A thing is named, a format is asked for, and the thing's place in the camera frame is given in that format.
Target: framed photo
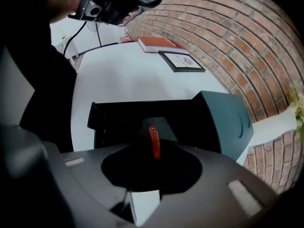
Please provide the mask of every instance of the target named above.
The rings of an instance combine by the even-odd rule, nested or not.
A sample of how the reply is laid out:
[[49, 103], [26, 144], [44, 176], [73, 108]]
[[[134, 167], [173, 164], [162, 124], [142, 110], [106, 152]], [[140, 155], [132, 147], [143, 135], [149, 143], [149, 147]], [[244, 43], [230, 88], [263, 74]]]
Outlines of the framed photo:
[[173, 72], [205, 72], [206, 69], [186, 53], [159, 51], [161, 57], [168, 63]]

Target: red lever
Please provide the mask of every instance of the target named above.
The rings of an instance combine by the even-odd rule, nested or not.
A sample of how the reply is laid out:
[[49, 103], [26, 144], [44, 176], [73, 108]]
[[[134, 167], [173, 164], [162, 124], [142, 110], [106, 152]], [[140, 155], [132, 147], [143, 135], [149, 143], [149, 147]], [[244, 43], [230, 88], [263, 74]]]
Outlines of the red lever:
[[151, 127], [149, 127], [148, 132], [149, 132], [149, 136], [152, 141], [154, 158], [159, 160], [160, 159], [160, 139], [158, 137], [157, 130], [155, 127], [151, 126]]

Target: white table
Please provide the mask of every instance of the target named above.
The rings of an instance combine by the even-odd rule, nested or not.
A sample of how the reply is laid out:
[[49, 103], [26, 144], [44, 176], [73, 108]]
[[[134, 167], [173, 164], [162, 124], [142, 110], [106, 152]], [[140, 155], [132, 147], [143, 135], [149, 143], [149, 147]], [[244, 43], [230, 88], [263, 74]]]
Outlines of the white table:
[[94, 148], [87, 127], [92, 102], [192, 99], [201, 90], [227, 93], [206, 72], [174, 73], [157, 53], [144, 53], [137, 42], [87, 52], [74, 88], [71, 134], [74, 151]]

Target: red book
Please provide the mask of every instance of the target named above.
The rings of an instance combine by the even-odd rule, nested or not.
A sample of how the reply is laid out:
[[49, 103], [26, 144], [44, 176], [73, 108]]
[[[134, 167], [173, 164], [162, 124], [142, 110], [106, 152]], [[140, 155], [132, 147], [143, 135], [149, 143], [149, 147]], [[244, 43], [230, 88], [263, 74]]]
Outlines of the red book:
[[182, 47], [177, 42], [165, 38], [142, 36], [138, 37], [138, 43], [144, 52], [169, 51], [188, 53], [186, 48]]

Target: black cable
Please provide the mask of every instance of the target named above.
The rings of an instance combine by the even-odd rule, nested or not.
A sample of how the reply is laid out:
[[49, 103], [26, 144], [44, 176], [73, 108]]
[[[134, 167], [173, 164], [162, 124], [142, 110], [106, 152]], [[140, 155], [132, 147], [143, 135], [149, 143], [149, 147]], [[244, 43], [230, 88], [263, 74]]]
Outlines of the black cable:
[[79, 34], [79, 32], [84, 28], [85, 25], [86, 25], [86, 22], [84, 22], [84, 24], [80, 27], [79, 31], [77, 31], [77, 33], [76, 33], [75, 35], [73, 35], [73, 36], [67, 41], [66, 48], [65, 48], [65, 50], [63, 51], [63, 55], [66, 54], [68, 44], [70, 44], [70, 42], [72, 41], [72, 39], [74, 39], [75, 36], [77, 36], [77, 35]]
[[95, 25], [96, 25], [96, 30], [97, 30], [97, 35], [98, 35], [99, 44], [100, 44], [100, 46], [102, 46], [102, 45], [101, 45], [101, 41], [100, 41], [100, 37], [99, 37], [99, 32], [98, 32], [98, 26], [97, 26], [97, 23], [95, 23]]
[[104, 46], [101, 46], [101, 47], [95, 47], [95, 48], [92, 48], [92, 49], [88, 49], [87, 51], [83, 51], [81, 53], [79, 53], [79, 55], [84, 55], [85, 53], [89, 52], [89, 51], [93, 51], [93, 50], [96, 50], [96, 49], [99, 49], [99, 48], [104, 48], [104, 47], [108, 47], [108, 46], [112, 46], [112, 45], [116, 45], [118, 44], [117, 42], [115, 43], [111, 43], [111, 44], [107, 44], [107, 45], [104, 45]]

